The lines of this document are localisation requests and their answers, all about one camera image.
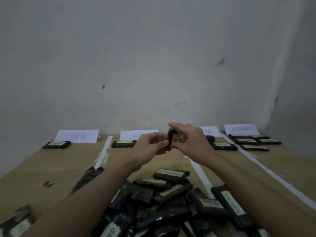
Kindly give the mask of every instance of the white paper sign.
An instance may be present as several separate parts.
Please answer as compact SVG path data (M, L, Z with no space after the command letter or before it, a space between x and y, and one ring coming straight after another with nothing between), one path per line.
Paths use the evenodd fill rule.
M260 135L256 124L224 125L227 135Z
M72 143L96 143L99 130L59 130L55 141L71 141Z
M204 135L221 136L217 126L200 126L200 128L203 130Z
M121 131L120 141L138 140L140 135L153 132L159 132L159 130Z

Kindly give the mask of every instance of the white wall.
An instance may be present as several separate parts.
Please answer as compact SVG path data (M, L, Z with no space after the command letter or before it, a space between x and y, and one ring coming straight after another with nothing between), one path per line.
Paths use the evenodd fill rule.
M299 2L0 0L2 133L29 142L26 155L58 129L269 119L263 103Z
M316 0L308 0L267 134L316 157Z

